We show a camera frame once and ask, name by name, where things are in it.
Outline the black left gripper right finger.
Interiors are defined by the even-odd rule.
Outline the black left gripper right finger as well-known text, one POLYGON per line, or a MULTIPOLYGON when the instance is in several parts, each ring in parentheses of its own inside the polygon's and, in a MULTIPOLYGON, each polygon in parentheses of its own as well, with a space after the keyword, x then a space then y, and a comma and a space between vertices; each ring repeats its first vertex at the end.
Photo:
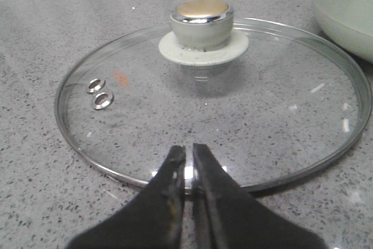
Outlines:
POLYGON ((198 248, 326 248, 316 234, 260 204, 194 144, 193 216, 198 248))

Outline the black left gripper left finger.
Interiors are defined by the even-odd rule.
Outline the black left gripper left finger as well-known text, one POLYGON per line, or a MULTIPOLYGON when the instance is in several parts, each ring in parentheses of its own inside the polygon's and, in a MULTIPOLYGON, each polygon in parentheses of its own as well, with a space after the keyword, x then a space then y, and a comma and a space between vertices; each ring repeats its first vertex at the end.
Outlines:
POLYGON ((185 149, 172 146, 157 174, 120 211, 73 238, 68 248, 179 248, 185 149))

